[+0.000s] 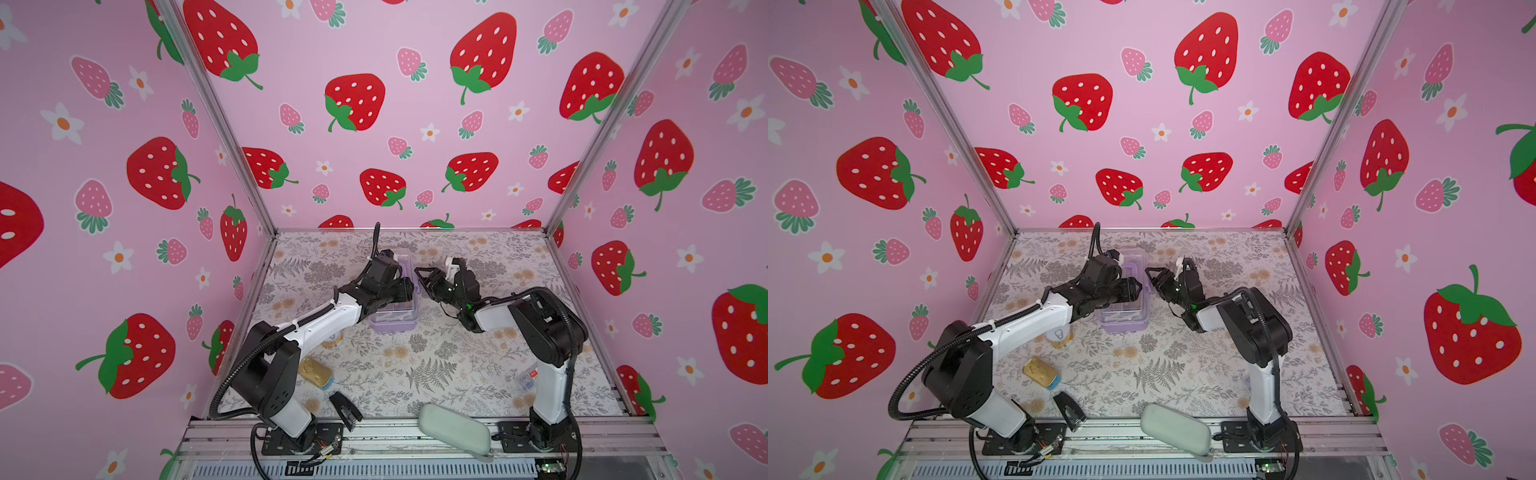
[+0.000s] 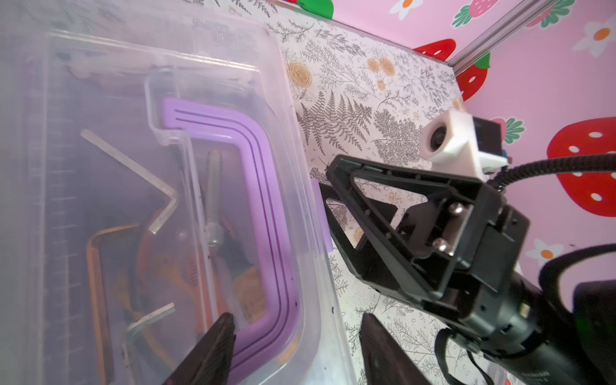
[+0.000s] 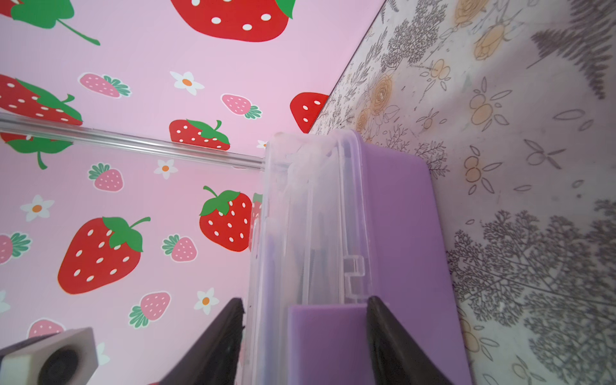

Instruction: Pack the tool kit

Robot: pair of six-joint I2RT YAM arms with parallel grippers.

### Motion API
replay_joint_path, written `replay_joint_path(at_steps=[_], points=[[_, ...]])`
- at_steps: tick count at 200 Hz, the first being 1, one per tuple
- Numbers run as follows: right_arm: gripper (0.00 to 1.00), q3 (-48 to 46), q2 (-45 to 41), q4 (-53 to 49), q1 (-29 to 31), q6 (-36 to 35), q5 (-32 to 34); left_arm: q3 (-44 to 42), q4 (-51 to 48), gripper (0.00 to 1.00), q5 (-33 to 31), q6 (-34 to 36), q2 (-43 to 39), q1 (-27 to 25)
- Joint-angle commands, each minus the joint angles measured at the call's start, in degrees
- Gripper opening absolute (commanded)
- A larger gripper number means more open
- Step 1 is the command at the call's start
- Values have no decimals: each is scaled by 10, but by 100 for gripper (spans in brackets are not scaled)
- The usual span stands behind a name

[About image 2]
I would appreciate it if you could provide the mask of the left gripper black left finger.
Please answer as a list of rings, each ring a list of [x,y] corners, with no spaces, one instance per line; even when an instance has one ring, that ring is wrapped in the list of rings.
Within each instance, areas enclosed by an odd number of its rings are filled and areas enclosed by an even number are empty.
[[[234,355],[235,319],[222,314],[163,385],[225,385]]]

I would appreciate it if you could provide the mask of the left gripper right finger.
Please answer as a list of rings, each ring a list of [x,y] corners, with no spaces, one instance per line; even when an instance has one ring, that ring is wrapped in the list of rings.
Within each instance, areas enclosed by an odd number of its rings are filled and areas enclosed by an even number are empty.
[[[430,385],[373,314],[364,313],[359,331],[367,384]]]

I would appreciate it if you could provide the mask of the orange handled long-nose pliers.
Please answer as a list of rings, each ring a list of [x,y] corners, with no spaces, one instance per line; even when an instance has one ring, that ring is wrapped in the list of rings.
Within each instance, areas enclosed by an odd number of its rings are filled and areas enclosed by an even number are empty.
[[[96,359],[102,384],[128,384],[121,340],[139,317],[169,303],[176,311],[133,341],[140,384],[171,375],[205,334],[194,232],[175,223],[156,234],[148,224],[105,225],[86,243]]]

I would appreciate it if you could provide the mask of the purple plastic tool box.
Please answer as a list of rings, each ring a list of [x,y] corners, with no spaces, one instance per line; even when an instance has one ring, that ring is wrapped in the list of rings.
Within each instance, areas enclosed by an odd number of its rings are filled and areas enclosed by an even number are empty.
[[[218,247],[205,232],[210,151]],[[235,319],[228,384],[356,383],[269,29],[167,2],[2,2],[2,383],[102,384],[86,243],[129,221],[194,232],[205,333]],[[261,273],[253,324],[222,256],[230,237]]]

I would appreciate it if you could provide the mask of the large orange handled screwdriver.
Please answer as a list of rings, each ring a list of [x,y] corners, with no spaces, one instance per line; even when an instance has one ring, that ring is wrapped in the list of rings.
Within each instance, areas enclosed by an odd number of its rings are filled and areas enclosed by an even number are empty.
[[[260,270],[245,256],[242,245],[230,237],[224,244],[225,258],[234,292],[249,324],[258,322],[266,314],[266,295]]]

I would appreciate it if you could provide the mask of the pink hex key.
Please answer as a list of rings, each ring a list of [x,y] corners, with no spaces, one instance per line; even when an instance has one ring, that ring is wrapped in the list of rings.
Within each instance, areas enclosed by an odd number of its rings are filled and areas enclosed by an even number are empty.
[[[161,319],[169,316],[176,311],[175,304],[169,303],[161,308],[139,317],[135,322],[132,322],[124,331],[121,340],[121,349],[124,360],[124,366],[127,371],[128,384],[135,385],[140,384],[140,376],[137,374],[135,367],[135,359],[133,359],[133,341],[135,338],[142,335],[142,331],[150,325]]]

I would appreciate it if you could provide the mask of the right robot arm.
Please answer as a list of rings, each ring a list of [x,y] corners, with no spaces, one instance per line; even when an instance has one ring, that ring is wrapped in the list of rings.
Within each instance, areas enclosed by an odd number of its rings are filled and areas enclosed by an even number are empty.
[[[612,153],[540,160],[489,181],[400,168],[339,155],[325,200],[343,204],[364,234],[351,245],[332,213],[327,223],[349,271],[379,294],[439,319],[435,355],[445,380],[454,341],[526,384],[615,381],[615,283],[584,282],[564,306],[561,276],[614,253],[612,244],[574,250],[542,267],[532,285],[515,270],[529,219],[505,188],[536,176],[612,173]]]

